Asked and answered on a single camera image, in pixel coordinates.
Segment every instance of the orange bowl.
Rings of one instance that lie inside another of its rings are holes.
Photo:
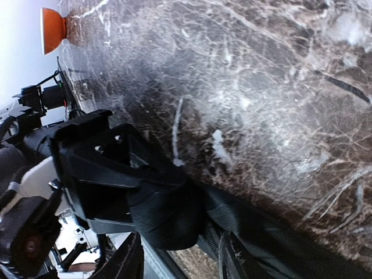
[[[40,10],[41,45],[44,54],[54,51],[66,39],[66,19],[48,8]]]

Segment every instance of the marble table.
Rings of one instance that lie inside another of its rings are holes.
[[[372,270],[371,1],[61,0],[60,12],[83,109],[114,110],[194,179]]]

